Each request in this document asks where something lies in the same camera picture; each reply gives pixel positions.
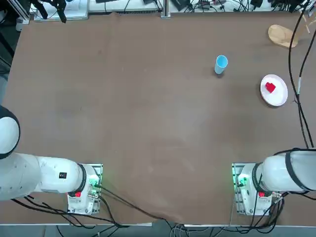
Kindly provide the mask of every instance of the paper plate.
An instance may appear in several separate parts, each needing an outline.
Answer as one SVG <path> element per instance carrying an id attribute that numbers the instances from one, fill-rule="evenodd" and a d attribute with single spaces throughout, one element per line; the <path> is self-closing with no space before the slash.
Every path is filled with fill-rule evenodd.
<path id="1" fill-rule="evenodd" d="M 267 82 L 273 83 L 276 86 L 272 93 L 268 92 L 266 89 Z M 281 106 L 287 100 L 287 86 L 282 78 L 274 74 L 268 74 L 262 79 L 260 84 L 260 92 L 262 98 L 272 106 Z"/>

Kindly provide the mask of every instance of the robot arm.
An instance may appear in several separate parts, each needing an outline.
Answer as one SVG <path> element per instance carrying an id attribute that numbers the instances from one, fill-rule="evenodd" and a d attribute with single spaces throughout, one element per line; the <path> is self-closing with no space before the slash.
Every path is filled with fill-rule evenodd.
<path id="1" fill-rule="evenodd" d="M 273 192 L 316 190 L 316 151 L 293 149 L 262 163 L 247 163 L 237 178 L 244 214 L 263 215 L 272 204 Z"/>
<path id="2" fill-rule="evenodd" d="M 69 210 L 80 214 L 97 212 L 93 184 L 100 177 L 88 164 L 64 158 L 14 153 L 20 139 L 16 116 L 0 106 L 0 200 L 24 197 L 32 192 L 67 193 Z"/>

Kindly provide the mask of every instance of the brown table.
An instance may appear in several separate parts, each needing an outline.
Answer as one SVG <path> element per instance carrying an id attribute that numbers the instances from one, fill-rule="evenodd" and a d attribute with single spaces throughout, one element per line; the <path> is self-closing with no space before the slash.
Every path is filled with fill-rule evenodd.
<path id="1" fill-rule="evenodd" d="M 101 162 L 103 185 L 153 214 L 181 223 L 229 224 L 232 162 L 260 162 L 304 146 L 288 51 L 267 36 L 271 24 L 293 28 L 297 17 L 225 13 L 162 20 L 112 14 L 67 24 L 31 22 L 22 31 L 4 99 L 21 122 L 17 151 Z M 293 50 L 295 78 L 308 38 Z M 213 73 L 219 54 L 229 59 L 221 78 Z M 301 95 L 312 134 L 315 60 L 313 52 Z M 277 109 L 259 94 L 269 73 L 289 88 L 288 101 Z M 66 208 L 65 195 L 37 197 Z M 109 202 L 117 221 L 152 221 Z M 1 223 L 64 223 L 10 201 L 0 209 Z M 316 226 L 315 212 L 312 201 L 288 197 L 279 224 Z M 108 217 L 105 209 L 100 216 Z M 241 223 L 249 218 L 234 213 L 232 224 Z"/>

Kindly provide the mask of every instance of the cable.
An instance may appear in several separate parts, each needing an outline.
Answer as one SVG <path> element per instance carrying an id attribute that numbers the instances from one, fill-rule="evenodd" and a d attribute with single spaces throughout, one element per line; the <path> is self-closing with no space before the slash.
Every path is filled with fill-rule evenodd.
<path id="1" fill-rule="evenodd" d="M 212 228 L 212 230 L 211 230 L 211 233 L 209 233 L 209 237 L 212 237 L 212 234 L 213 234 L 214 228 L 215 228 L 215 227 L 213 227 L 213 228 Z"/>
<path id="2" fill-rule="evenodd" d="M 300 113 L 299 113 L 299 117 L 300 115 L 302 116 L 303 118 L 303 121 L 304 121 L 304 124 L 305 124 L 305 127 L 306 127 L 306 131 L 308 133 L 308 136 L 309 136 L 309 140 L 310 140 L 310 143 L 311 143 L 311 146 L 314 147 L 314 144 L 313 144 L 313 140 L 312 140 L 312 137 L 311 137 L 311 133 L 310 133 L 310 130 L 308 128 L 308 124 L 307 124 L 307 121 L 306 121 L 306 118 L 304 116 L 304 112 L 303 112 L 303 109 L 302 109 L 302 105 L 301 105 L 301 102 L 299 100 L 299 94 L 297 93 L 296 91 L 296 87 L 295 87 L 295 84 L 294 84 L 294 80 L 293 80 L 293 75 L 292 75 L 292 67 L 291 67 L 291 52 L 292 52 L 292 45 L 293 45 L 293 41 L 294 41 L 294 37 L 295 37 L 295 34 L 296 34 L 296 31 L 297 31 L 297 28 L 300 24 L 300 21 L 304 15 L 304 12 L 308 6 L 310 1 L 307 1 L 304 6 L 303 6 L 303 10 L 301 12 L 301 15 L 295 25 L 295 28 L 293 30 L 293 34 L 292 34 L 292 37 L 291 37 L 291 41 L 290 41 L 290 46 L 289 46 L 289 51 L 288 51 L 288 70 L 289 70 L 289 74 L 290 74 L 290 80 L 291 80 L 291 84 L 292 84 L 292 87 L 293 87 L 293 91 L 294 91 L 294 94 L 295 94 L 295 97 L 296 97 L 296 100 L 297 100 L 297 104 L 298 104 L 298 109 L 300 110 Z M 301 130 L 302 130 L 302 134 L 303 134 L 303 137 L 305 136 L 305 133 L 304 133 L 304 126 L 303 126 L 303 123 L 300 122 L 300 126 L 301 126 Z"/>
<path id="3" fill-rule="evenodd" d="M 244 9 L 245 11 L 247 11 L 247 8 L 245 7 L 244 4 L 241 3 L 241 1 L 240 1 L 240 2 L 239 2 L 239 1 L 236 1 L 236 0 L 230 0 L 230 1 L 234 1 L 234 2 L 239 3 L 239 4 L 243 7 L 243 9 Z"/>
<path id="4" fill-rule="evenodd" d="M 112 231 L 112 233 L 110 233 L 107 237 L 112 236 L 117 230 L 118 230 L 118 228 L 116 228 L 114 231 Z"/>
<path id="5" fill-rule="evenodd" d="M 127 5 L 129 4 L 129 1 L 130 1 L 130 0 L 127 1 L 127 4 L 126 4 L 126 6 L 125 6 L 125 8 L 124 8 L 124 12 L 126 11 L 126 8 L 127 8 Z"/>
<path id="6" fill-rule="evenodd" d="M 31 11 L 32 11 L 37 17 L 39 17 L 40 19 L 43 19 L 43 20 L 47 20 L 47 19 L 49 19 L 49 18 L 52 18 L 52 17 L 57 13 L 57 11 L 55 11 L 54 14 L 52 14 L 50 17 L 47 17 L 47 18 L 45 19 L 45 18 L 42 18 L 42 17 L 40 17 L 39 15 L 37 15 L 37 14 L 33 11 L 32 8 L 31 8 Z"/>
<path id="7" fill-rule="evenodd" d="M 110 226 L 110 227 L 107 227 L 106 229 L 104 229 L 104 230 L 102 230 L 102 231 L 100 231 L 100 232 L 96 233 L 95 235 L 93 235 L 93 236 L 91 236 L 91 237 L 100 236 L 100 234 L 101 234 L 101 233 L 103 233 L 103 232 L 105 232 L 105 231 L 107 231 L 107 230 L 109 230 L 109 229 L 111 229 L 111 228 L 113 228 L 113 227 L 115 227 L 115 226 Z"/>
<path id="8" fill-rule="evenodd" d="M 193 1 L 194 1 L 194 0 L 192 0 L 192 1 L 190 2 L 190 4 L 188 4 L 187 8 L 184 10 L 184 13 L 186 13 L 186 11 L 188 10 L 189 7 L 190 7 L 190 8 L 193 8 L 193 5 L 192 5 Z"/>
<path id="9" fill-rule="evenodd" d="M 216 12 L 218 12 L 217 10 L 216 10 L 216 8 L 215 7 L 213 7 L 213 6 L 210 6 L 210 8 L 213 8 Z"/>
<path id="10" fill-rule="evenodd" d="M 42 202 L 45 206 L 39 205 L 39 204 L 34 203 L 33 201 L 31 201 L 28 197 L 24 197 L 24 199 L 27 200 L 28 202 L 30 202 L 31 204 L 33 204 L 34 206 L 42 207 L 42 208 L 49 209 L 49 210 L 53 210 L 53 211 L 55 211 L 56 213 L 61 212 L 60 215 L 61 215 L 65 220 L 67 220 L 70 224 L 72 224 L 72 225 L 75 226 L 75 227 L 84 227 L 85 229 L 93 229 L 93 228 L 95 228 L 95 226 L 93 226 L 93 227 L 85 226 L 85 225 L 82 224 L 75 216 L 73 216 L 73 215 L 70 214 L 70 213 L 67 213 L 67 212 L 65 212 L 65 211 L 63 211 L 63 210 L 60 210 L 60 209 L 54 209 L 54 208 L 52 208 L 51 206 L 49 206 L 49 205 L 48 205 L 47 203 L 45 203 L 45 202 Z M 73 218 L 79 223 L 79 226 L 76 225 L 76 224 L 74 224 L 71 220 L 69 220 L 69 219 L 68 219 L 67 217 L 65 217 L 63 214 L 64 214 L 64 215 L 69 215 L 69 216 L 73 217 Z"/>
<path id="11" fill-rule="evenodd" d="M 158 5 L 158 2 L 155 0 L 154 1 L 155 3 L 156 3 L 156 5 L 157 5 L 157 7 L 158 7 L 158 12 L 162 12 L 162 10 L 160 9 L 160 7 L 159 7 L 159 5 Z"/>
<path id="12" fill-rule="evenodd" d="M 221 228 L 220 227 L 220 231 L 219 232 L 217 232 L 214 236 L 212 236 L 212 237 L 217 237 L 217 236 L 219 236 L 220 234 L 221 234 L 221 232 L 223 232 L 223 231 L 227 231 L 226 229 L 225 229 L 225 227 L 224 228 Z"/>
<path id="13" fill-rule="evenodd" d="M 108 190 L 108 189 L 106 189 L 106 188 L 104 188 L 104 187 L 102 187 L 102 186 L 100 186 L 100 185 L 95 184 L 94 186 L 97 187 L 97 188 L 101 188 L 101 189 L 103 189 L 104 191 L 107 191 L 108 193 L 112 194 L 112 195 L 115 196 L 116 198 L 118 198 L 118 199 L 120 199 L 121 201 L 125 202 L 125 204 L 129 205 L 130 207 L 133 207 L 134 209 L 136 209 L 136 210 L 142 212 L 143 214 L 145 214 L 145 215 L 147 215 L 147 216 L 149 216 L 149 217 L 152 217 L 152 218 L 157 219 L 157 220 L 164 220 L 164 221 L 168 224 L 168 226 L 172 229 L 172 227 L 170 226 L 170 224 L 168 223 L 168 221 L 167 221 L 165 218 L 152 215 L 152 214 L 150 214 L 150 213 L 144 211 L 143 209 L 140 209 L 139 207 L 137 207 L 137 206 L 131 204 L 130 202 L 126 201 L 125 199 L 121 198 L 120 196 L 114 194 L 112 191 L 110 191 L 110 190 Z"/>
<path id="14" fill-rule="evenodd" d="M 56 228 L 57 228 L 58 233 L 60 234 L 60 236 L 61 236 L 61 237 L 64 237 L 64 236 L 63 236 L 63 234 L 60 232 L 60 230 L 59 230 L 58 226 L 56 226 Z"/>
<path id="15" fill-rule="evenodd" d="M 116 221 L 114 220 L 114 217 L 113 217 L 113 215 L 112 215 L 112 212 L 111 212 L 111 209 L 110 209 L 110 206 L 109 206 L 108 202 L 107 202 L 103 197 L 101 197 L 101 196 L 99 196 L 99 199 L 105 204 L 105 206 L 106 206 L 106 208 L 107 208 L 107 210 L 108 210 L 108 213 L 109 213 L 109 215 L 110 215 L 110 219 L 112 220 L 112 222 L 114 223 L 114 225 L 115 225 L 117 228 L 128 228 L 128 227 L 129 227 L 129 226 L 123 226 L 123 225 L 119 224 L 118 222 L 116 222 Z"/>
<path id="16" fill-rule="evenodd" d="M 16 199 L 11 199 L 12 201 L 14 201 L 16 204 L 19 204 L 23 207 L 26 207 L 27 209 L 30 209 L 30 210 L 34 210 L 34 211 L 40 211 L 40 212 L 45 212 L 45 213 L 49 213 L 49 214 L 53 214 L 53 215 L 60 215 L 60 213 L 56 213 L 56 212 L 52 212 L 52 211 L 46 211 L 46 210 L 43 210 L 43 209 L 39 209 L 39 208 L 35 208 L 35 207 L 32 207 L 32 206 L 29 206 L 23 202 L 20 202 Z M 85 214 L 78 214 L 78 213 L 67 213 L 67 215 L 71 215 L 71 216 L 84 216 L 84 217 L 88 217 L 88 218 L 91 218 L 91 219 L 96 219 L 96 220 L 101 220 L 101 221 L 107 221 L 107 222 L 110 222 L 112 223 L 111 220 L 108 220 L 108 219 L 105 219 L 105 218 L 100 218 L 100 217 L 95 217 L 95 216 L 91 216 L 91 215 L 85 215 Z"/>
<path id="17" fill-rule="evenodd" d="M 316 200 L 316 198 L 307 196 L 306 194 L 296 193 L 296 192 L 289 192 L 289 193 L 290 193 L 290 194 L 301 195 L 301 196 L 306 197 L 306 198 L 308 198 L 308 199 L 310 199 L 310 200 L 314 200 L 314 201 Z"/>
<path id="18" fill-rule="evenodd" d="M 224 10 L 224 12 L 226 12 L 226 11 L 225 11 L 225 7 L 224 7 L 224 5 L 222 4 L 221 0 L 218 0 L 218 2 L 219 2 L 220 5 L 222 6 L 222 9 Z"/>

